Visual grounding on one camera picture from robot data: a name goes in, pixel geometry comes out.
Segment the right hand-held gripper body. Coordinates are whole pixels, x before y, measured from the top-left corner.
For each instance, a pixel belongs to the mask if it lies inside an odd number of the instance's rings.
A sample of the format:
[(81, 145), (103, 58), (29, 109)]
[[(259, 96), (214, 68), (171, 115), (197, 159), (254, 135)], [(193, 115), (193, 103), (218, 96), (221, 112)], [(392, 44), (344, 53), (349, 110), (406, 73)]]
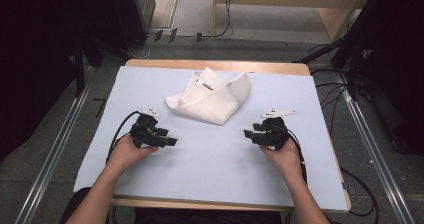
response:
[(284, 115), (294, 114), (291, 110), (275, 110), (271, 109), (262, 115), (263, 121), (261, 128), (264, 131), (264, 139), (262, 145), (272, 146), (275, 150), (280, 150), (285, 142), (290, 138), (289, 129), (283, 120)]

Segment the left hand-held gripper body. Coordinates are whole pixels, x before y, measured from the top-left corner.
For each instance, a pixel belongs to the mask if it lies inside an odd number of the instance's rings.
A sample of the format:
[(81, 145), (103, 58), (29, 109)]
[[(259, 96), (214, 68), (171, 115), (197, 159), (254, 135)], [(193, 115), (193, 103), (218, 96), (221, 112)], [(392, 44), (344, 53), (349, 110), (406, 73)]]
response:
[(142, 144), (159, 147), (160, 139), (156, 136), (158, 121), (151, 115), (141, 113), (130, 129), (130, 136), (137, 148)]

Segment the white mesh laundry bag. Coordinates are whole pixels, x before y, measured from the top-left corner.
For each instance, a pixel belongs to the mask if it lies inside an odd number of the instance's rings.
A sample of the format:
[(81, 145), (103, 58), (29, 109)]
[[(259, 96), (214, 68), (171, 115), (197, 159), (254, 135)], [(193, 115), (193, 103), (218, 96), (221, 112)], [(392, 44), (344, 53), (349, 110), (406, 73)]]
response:
[(244, 103), (251, 90), (246, 73), (225, 80), (214, 70), (205, 68), (190, 76), (182, 93), (168, 96), (165, 101), (173, 111), (223, 125)]

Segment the person's right hand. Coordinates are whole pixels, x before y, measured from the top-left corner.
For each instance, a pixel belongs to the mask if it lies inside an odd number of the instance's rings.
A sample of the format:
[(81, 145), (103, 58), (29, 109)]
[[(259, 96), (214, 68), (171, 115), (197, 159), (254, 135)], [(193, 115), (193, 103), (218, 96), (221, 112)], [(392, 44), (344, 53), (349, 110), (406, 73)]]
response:
[(260, 146), (260, 150), (272, 160), (286, 182), (303, 179), (299, 153), (292, 139), (288, 139), (280, 150), (267, 146)]

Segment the person's left hand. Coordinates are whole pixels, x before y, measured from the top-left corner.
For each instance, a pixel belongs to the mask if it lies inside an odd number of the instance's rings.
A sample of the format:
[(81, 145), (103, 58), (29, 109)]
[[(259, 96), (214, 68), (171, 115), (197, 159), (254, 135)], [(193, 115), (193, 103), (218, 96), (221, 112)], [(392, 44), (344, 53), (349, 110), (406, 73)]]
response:
[(124, 136), (115, 145), (106, 164), (106, 169), (113, 174), (122, 175), (141, 159), (157, 150), (158, 148), (154, 146), (137, 148), (130, 136)]

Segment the light blue table mat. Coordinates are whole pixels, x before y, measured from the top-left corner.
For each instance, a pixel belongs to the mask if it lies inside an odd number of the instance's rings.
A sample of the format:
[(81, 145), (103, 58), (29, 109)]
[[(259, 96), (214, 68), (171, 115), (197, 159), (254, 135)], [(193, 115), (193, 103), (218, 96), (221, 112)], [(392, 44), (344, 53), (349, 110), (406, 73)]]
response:
[(286, 208), (293, 202), (271, 160), (244, 135), (262, 115), (294, 110), (283, 120), (300, 143), (307, 183), (328, 211), (350, 208), (326, 123), (310, 76), (252, 73), (252, 91), (224, 124), (213, 125), (172, 111), (165, 98), (183, 91), (183, 69), (122, 67), (74, 187), (91, 186), (105, 166), (112, 139), (126, 133), (135, 111), (152, 108), (158, 125), (177, 139), (145, 157), (118, 181), (119, 196)]

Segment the wooden table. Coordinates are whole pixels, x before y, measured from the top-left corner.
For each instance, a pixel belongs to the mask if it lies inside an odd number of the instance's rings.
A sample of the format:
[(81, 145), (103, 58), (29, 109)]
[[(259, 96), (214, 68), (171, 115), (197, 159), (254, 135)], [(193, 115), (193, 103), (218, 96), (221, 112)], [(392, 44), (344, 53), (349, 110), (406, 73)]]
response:
[[(291, 63), (264, 63), (264, 62), (236, 62), (236, 61), (199, 61), (199, 60), (131, 60), (125, 67), (183, 69), (190, 73), (200, 71), (206, 67), (211, 68), (225, 78), (234, 77), (239, 73), (281, 74), (310, 76), (309, 69), (304, 64)], [(261, 210), (283, 211), (292, 208), (276, 208), (266, 206), (247, 206), (241, 204), (219, 204), (193, 201), (164, 200), (157, 198), (125, 197), (116, 194), (112, 199), (116, 206), (155, 207), (155, 208), (191, 208), (215, 210)]]

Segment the black metal stand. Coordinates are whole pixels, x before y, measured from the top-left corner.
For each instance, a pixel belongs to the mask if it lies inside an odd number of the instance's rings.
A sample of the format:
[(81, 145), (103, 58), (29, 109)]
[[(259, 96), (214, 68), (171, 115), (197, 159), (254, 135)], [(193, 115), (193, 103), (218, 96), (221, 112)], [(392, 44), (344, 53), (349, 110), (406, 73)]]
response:
[(358, 73), (358, 66), (363, 59), (361, 43), (352, 35), (345, 34), (343, 37), (325, 44), (322, 48), (312, 52), (306, 57), (294, 60), (294, 63), (310, 63), (324, 54), (336, 50), (334, 57), (331, 60), (331, 66), (340, 70), (345, 64), (349, 65), (347, 72), (347, 89), (351, 98), (357, 100), (356, 80)]
[(102, 62), (102, 57), (93, 36), (79, 36), (74, 40), (76, 97), (81, 95), (85, 87), (83, 57), (86, 57), (92, 66), (99, 66)]

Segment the black power plugs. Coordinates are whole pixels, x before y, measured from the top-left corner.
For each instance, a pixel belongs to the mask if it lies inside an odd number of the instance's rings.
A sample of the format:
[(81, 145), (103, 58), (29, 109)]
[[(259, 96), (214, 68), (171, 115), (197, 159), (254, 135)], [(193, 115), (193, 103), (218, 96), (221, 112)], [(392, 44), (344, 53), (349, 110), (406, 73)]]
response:
[(154, 41), (159, 41), (164, 38), (167, 38), (169, 43), (182, 38), (194, 39), (196, 42), (201, 42), (205, 36), (201, 32), (198, 32), (195, 35), (179, 35), (177, 28), (171, 29), (168, 34), (166, 34), (164, 30), (159, 30), (154, 34)]

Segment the dark cabinet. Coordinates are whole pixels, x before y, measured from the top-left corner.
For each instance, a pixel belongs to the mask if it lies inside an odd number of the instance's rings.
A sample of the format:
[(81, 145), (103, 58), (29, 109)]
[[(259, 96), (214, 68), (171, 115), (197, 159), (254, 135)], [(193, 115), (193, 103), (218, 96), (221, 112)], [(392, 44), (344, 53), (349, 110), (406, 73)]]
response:
[(148, 29), (156, 7), (155, 0), (135, 0), (137, 12), (142, 27), (143, 39), (147, 38)]

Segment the black curtain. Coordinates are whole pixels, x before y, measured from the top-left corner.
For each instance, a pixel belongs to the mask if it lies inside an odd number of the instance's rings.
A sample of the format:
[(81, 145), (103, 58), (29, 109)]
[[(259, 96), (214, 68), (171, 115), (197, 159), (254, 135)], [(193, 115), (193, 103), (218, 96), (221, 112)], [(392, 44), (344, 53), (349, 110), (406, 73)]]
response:
[(75, 81), (74, 40), (127, 49), (142, 39), (135, 0), (0, 0), (0, 161)]
[(424, 0), (367, 0), (347, 34), (395, 147), (424, 156)]

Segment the metal floor rail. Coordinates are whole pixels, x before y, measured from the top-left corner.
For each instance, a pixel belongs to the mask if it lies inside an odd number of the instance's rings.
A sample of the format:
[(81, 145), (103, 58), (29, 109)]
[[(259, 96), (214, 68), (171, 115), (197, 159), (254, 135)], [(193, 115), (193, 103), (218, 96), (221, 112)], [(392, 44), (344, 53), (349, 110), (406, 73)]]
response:
[(351, 97), (348, 91), (343, 92), (343, 98), (351, 113), (356, 128), (368, 152), (372, 165), (382, 184), (385, 194), (392, 206), (399, 224), (416, 224), (414, 217), (407, 205), (406, 199), (399, 188), (389, 166), (387, 165), (375, 138), (368, 127), (368, 124), (361, 112), (357, 102)]
[(97, 69), (95, 67), (88, 67), (83, 72), (84, 77), (86, 78), (86, 85), (83, 87), (80, 95), (74, 98), (72, 105), (67, 112), (66, 118), (64, 119), (52, 144), (52, 147), (50, 148), (50, 151), (35, 181), (31, 185), (30, 191), (14, 224), (31, 224), (32, 219), (52, 178), (54, 170), (56, 169), (58, 161), (68, 142), (69, 136), (73, 130), (79, 113), (81, 112), (85, 103), (96, 71)]

